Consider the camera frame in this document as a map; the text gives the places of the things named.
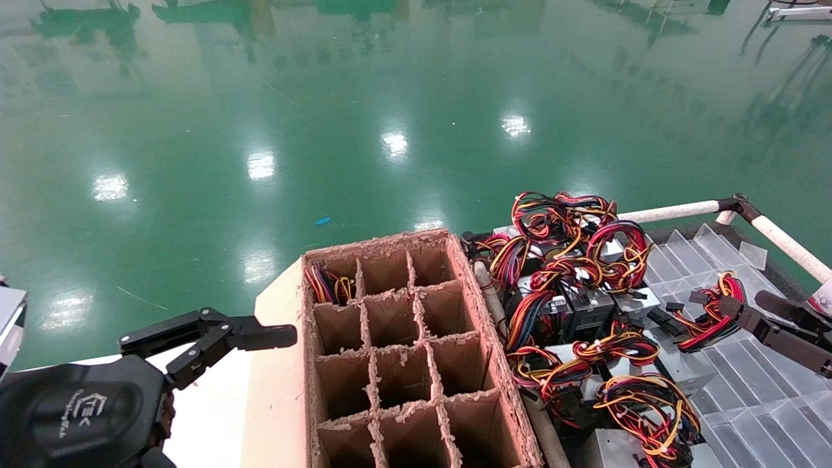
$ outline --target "green epoxy floor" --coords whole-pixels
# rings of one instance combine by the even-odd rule
[[[17,368],[249,314],[312,247],[504,225],[527,189],[741,191],[832,261],[832,71],[787,79],[824,24],[750,33],[761,0],[154,2],[0,9]]]

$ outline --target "wire bundle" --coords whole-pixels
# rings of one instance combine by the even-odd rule
[[[603,247],[614,239],[617,233],[627,239],[624,255],[619,261],[606,262],[601,259]],[[587,256],[598,262],[604,270],[604,279],[610,294],[623,294],[638,288],[647,271],[647,254],[652,245],[647,243],[644,231],[637,223],[627,220],[608,222],[599,227],[587,244]]]
[[[528,356],[541,356],[548,366],[532,369],[523,361]],[[523,346],[514,353],[507,354],[509,360],[516,360],[513,369],[515,383],[521,388],[535,390],[540,394],[543,404],[565,424],[578,428],[570,421],[570,416],[563,408],[558,390],[564,386],[576,385],[592,374],[592,368],[579,359],[563,363],[557,354],[535,346]]]
[[[597,393],[595,408],[607,408],[622,429],[637,437],[652,468],[687,468],[688,446],[699,438],[699,420],[677,386],[660,374],[616,376]],[[641,414],[635,408],[646,406]],[[651,419],[647,413],[656,418]]]
[[[347,277],[338,277],[326,271],[321,265],[310,265],[304,271],[306,281],[312,286],[315,300],[319,303],[332,302],[339,306],[346,306],[354,298],[355,284]]]
[[[636,367],[652,364],[659,356],[659,346],[640,331],[612,321],[610,335],[594,343],[575,341],[572,344],[575,357],[590,365],[612,364],[622,357]]]
[[[733,271],[721,273],[715,287],[702,289],[699,292],[707,296],[707,303],[703,306],[705,314],[697,317],[695,321],[690,321],[681,314],[681,311],[673,311],[674,318],[687,329],[691,336],[689,340],[678,344],[679,350],[683,352],[699,351],[705,346],[733,335],[740,329],[736,321],[720,312],[722,297],[733,297],[737,301],[745,302],[742,283],[734,277]]]
[[[552,289],[555,280],[565,286],[599,287],[604,280],[601,266],[586,256],[562,256],[549,261],[532,274],[529,286],[533,291]]]
[[[491,277],[504,287],[511,287],[520,279],[532,243],[524,236],[494,234],[485,241],[477,242],[477,248],[491,251],[493,259],[488,268]]]
[[[572,197],[558,192],[553,199],[566,213],[563,228],[573,242],[588,241],[598,228],[618,219],[617,204],[597,195]]]
[[[535,241],[546,241],[563,229],[566,210],[554,198],[540,192],[523,192],[514,197],[512,224]]]
[[[554,293],[551,291],[535,291],[520,301],[517,310],[508,321],[506,352],[515,352],[532,338],[540,312],[553,297]]]

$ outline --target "black connector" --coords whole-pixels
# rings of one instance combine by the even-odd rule
[[[580,387],[572,385],[565,386],[558,390],[557,393],[563,403],[563,409],[578,428],[586,429],[595,424],[595,418],[592,417],[583,405],[583,395],[581,394]]]
[[[537,395],[535,395],[535,394],[533,394],[532,392],[530,392],[530,391],[529,391],[529,389],[526,389],[526,388],[521,388],[521,389],[520,389],[520,393],[524,394],[525,396],[528,396],[528,397],[529,397],[529,398],[531,398],[533,401],[537,401],[537,400],[538,400]]]
[[[710,298],[707,294],[700,291],[691,291],[691,302],[695,302],[696,304],[702,304],[703,306],[708,303]]]
[[[552,366],[552,363],[549,362],[548,359],[537,354],[530,354],[526,356],[526,364],[531,371],[540,371],[542,369],[548,369]]]
[[[685,309],[685,305],[681,302],[668,302],[665,304],[665,310],[673,313],[673,312],[681,312]]]
[[[630,296],[632,296],[633,299],[647,299],[647,294],[635,289],[631,289],[630,291],[628,291],[628,293],[630,294]]]
[[[647,318],[654,321],[656,325],[659,326],[662,330],[666,331],[669,335],[677,337],[682,336],[687,333],[687,329],[682,326],[679,321],[677,321],[672,316],[666,314],[662,309],[658,307],[653,307],[647,312]]]

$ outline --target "logo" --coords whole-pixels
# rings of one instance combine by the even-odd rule
[[[61,427],[58,429],[58,439],[63,439],[67,436],[67,429],[74,423],[78,417],[78,427],[91,426],[92,418],[100,416],[104,411],[107,397],[98,393],[78,398],[84,393],[84,389],[79,389],[72,394],[72,398],[64,406],[63,416],[61,416]]]
[[[72,412],[72,417],[78,418],[78,412],[80,411],[82,419],[81,422],[78,423],[78,427],[89,426],[90,418],[93,416],[99,416],[102,411],[104,411],[105,404],[106,396],[101,396],[97,393],[85,396],[76,402],[75,410]]]

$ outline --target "cardboard grid insert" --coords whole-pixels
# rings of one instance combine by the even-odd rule
[[[542,466],[456,238],[404,233],[311,251],[356,282],[347,306],[304,282],[314,468]]]

